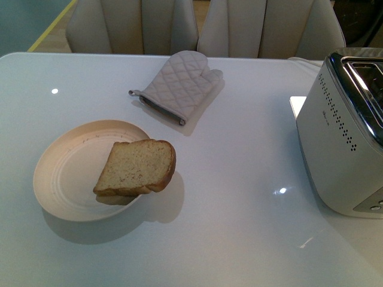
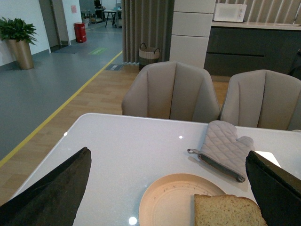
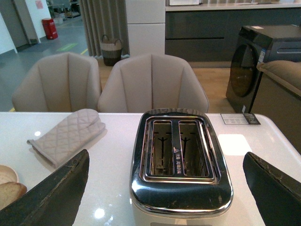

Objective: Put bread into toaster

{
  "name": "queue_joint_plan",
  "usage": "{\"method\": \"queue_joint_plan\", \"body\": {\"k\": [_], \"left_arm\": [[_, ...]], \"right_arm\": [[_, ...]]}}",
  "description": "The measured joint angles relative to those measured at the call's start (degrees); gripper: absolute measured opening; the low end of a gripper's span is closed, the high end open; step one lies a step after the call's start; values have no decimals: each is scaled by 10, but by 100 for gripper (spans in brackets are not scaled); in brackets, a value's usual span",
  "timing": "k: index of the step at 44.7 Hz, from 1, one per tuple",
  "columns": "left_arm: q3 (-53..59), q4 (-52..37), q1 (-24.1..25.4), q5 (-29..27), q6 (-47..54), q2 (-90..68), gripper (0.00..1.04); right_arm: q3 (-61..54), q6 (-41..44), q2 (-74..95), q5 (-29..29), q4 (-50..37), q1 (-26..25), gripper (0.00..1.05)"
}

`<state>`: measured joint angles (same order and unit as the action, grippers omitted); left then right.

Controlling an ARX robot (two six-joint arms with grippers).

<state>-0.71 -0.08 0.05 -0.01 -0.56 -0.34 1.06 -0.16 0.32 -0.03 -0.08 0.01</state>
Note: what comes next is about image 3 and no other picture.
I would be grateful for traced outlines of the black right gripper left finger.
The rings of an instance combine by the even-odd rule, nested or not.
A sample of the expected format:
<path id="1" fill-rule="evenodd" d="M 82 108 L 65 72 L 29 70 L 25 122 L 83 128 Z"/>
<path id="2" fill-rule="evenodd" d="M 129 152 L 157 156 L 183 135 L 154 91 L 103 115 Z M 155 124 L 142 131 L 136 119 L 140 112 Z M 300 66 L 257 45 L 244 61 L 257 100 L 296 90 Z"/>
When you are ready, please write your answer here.
<path id="1" fill-rule="evenodd" d="M 89 171 L 89 153 L 79 152 L 0 212 L 2 226 L 71 226 Z"/>

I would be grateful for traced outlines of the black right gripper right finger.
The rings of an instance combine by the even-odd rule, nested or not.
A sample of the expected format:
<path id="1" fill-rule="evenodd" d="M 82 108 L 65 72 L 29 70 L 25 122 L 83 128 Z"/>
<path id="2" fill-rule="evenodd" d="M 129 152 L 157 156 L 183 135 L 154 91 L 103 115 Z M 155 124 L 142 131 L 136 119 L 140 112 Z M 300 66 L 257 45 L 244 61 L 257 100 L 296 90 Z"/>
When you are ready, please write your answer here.
<path id="1" fill-rule="evenodd" d="M 267 226 L 301 224 L 301 183 L 252 152 L 243 160 L 248 187 Z"/>

